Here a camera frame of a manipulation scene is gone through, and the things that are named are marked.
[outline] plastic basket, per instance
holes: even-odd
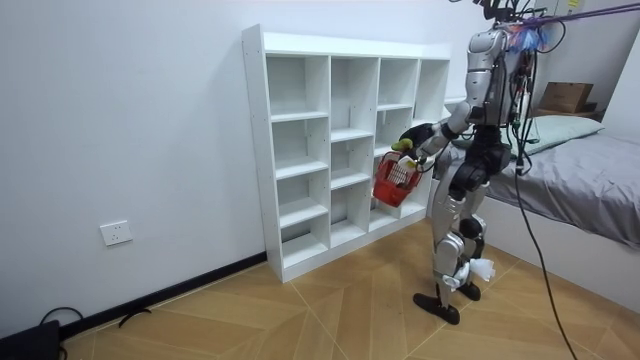
[[[420,172],[407,171],[398,165],[401,158],[399,152],[386,153],[378,165],[373,185],[373,197],[393,207],[400,206],[422,178]]]

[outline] humanoid robot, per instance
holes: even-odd
[[[497,16],[495,9],[487,6],[488,2],[484,4],[485,17]],[[468,265],[472,259],[482,256],[484,248],[486,224],[476,210],[484,199],[490,178],[509,164],[510,147],[502,143],[500,128],[519,116],[517,100],[512,101],[514,74],[529,76],[531,73],[526,56],[510,54],[508,42],[507,32],[496,26],[474,35],[468,50],[466,99],[449,118],[437,124],[414,127],[405,132],[399,142],[412,143],[411,149],[402,150],[410,150],[414,158],[432,164],[450,141],[474,126],[475,136],[465,158],[452,162],[441,172],[433,199],[436,296],[418,293],[413,297],[416,305],[454,325],[460,322],[460,314],[450,304],[453,291],[460,291],[471,300],[480,300],[480,289],[473,283]]]

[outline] wall outlet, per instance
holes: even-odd
[[[107,246],[119,244],[121,242],[133,240],[129,223],[126,221],[117,222],[115,224],[100,226],[102,238]]]

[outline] herringbone floor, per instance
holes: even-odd
[[[458,326],[417,308],[433,293],[430,228],[405,228],[281,284],[266,265],[68,341],[69,359],[569,359],[540,270],[488,247],[482,300],[454,294]],[[639,359],[640,315],[552,276],[580,359]]]

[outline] shelf board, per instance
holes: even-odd
[[[364,235],[364,230],[349,220],[343,220],[331,225],[331,247],[342,245],[350,240]]]
[[[313,219],[328,212],[327,208],[313,201],[311,198],[304,198],[280,205],[279,209],[281,229]]]
[[[415,201],[406,199],[402,202],[402,205],[400,205],[400,217],[407,217],[411,214],[417,213],[418,211],[424,211],[426,209],[427,208],[425,206],[422,206]]]
[[[300,236],[282,244],[282,262],[285,268],[310,259],[329,250],[311,234]]]
[[[329,165],[309,156],[292,160],[276,161],[276,180],[309,174],[327,168],[329,168]]]
[[[347,141],[373,136],[372,133],[360,129],[334,129],[331,130],[331,142]]]
[[[381,228],[397,220],[398,219],[380,209],[373,209],[371,210],[371,215],[369,217],[369,231]]]
[[[340,189],[349,185],[367,181],[371,177],[351,169],[342,169],[331,172],[331,190]]]
[[[373,148],[373,157],[384,156],[384,154],[388,153],[391,150],[391,145],[384,143],[376,143]]]
[[[295,120],[309,120],[309,119],[318,119],[328,117],[329,113],[324,111],[305,111],[305,112],[296,112],[296,113],[288,113],[288,114],[273,114],[271,115],[271,122],[285,122],[285,121],[295,121]]]
[[[440,121],[440,120],[438,120],[438,119],[413,119],[411,121],[411,127],[416,127],[416,126],[423,125],[423,124],[435,124],[438,121]]]
[[[411,104],[378,104],[378,111],[398,110],[398,109],[410,109],[413,106]]]

